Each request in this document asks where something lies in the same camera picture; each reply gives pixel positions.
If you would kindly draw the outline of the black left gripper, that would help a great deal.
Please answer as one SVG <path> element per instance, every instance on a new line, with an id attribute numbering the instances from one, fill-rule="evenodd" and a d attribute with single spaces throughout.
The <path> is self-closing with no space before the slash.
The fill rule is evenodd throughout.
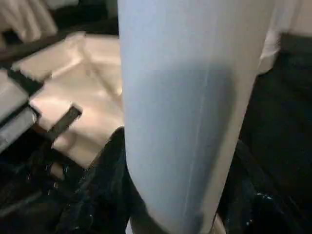
<path id="1" fill-rule="evenodd" d="M 81 166 L 55 148 L 71 148 L 77 134 L 69 131 L 82 109 L 72 104 L 48 130 L 49 141 L 14 143 L 9 147 L 9 214 L 43 197 L 58 195 L 68 200 L 81 175 Z"/>

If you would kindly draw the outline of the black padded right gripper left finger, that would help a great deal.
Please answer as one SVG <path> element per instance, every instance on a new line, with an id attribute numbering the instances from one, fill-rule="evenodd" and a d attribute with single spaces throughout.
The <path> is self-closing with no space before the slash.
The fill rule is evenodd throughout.
<path id="1" fill-rule="evenodd" d="M 140 196 L 130 178 L 124 127 L 84 170 L 60 216 L 62 234 L 124 234 Z"/>

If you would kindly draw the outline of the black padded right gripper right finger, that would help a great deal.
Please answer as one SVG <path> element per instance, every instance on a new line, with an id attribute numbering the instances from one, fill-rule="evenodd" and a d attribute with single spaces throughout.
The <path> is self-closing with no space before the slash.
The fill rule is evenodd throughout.
<path id="1" fill-rule="evenodd" d="M 310 234 L 312 221 L 238 141 L 217 209 L 227 234 Z"/>

